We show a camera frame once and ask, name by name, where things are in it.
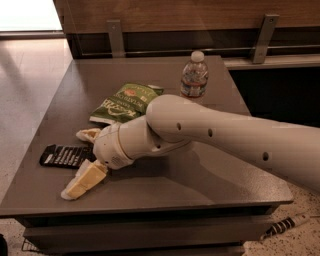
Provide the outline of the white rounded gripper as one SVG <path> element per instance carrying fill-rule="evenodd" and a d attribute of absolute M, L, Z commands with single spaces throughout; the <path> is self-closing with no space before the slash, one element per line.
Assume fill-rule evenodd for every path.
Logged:
<path fill-rule="evenodd" d="M 76 137 L 81 141 L 94 144 L 93 153 L 97 160 L 94 162 L 85 160 L 81 164 L 75 177 L 61 192 L 63 199 L 76 200 L 84 195 L 107 176 L 107 167 L 118 170 L 133 163 L 122 149 L 119 131 L 120 124 L 115 123 L 102 130 L 91 128 L 76 133 Z"/>

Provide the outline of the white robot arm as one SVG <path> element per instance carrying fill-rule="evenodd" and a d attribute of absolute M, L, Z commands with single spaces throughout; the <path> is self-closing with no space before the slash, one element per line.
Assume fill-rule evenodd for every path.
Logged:
<path fill-rule="evenodd" d="M 320 129 L 210 109 L 176 95 L 153 99 L 146 114 L 102 130 L 89 129 L 94 162 L 84 161 L 61 192 L 76 200 L 110 169 L 161 156 L 196 141 L 214 146 L 279 178 L 320 192 Z"/>

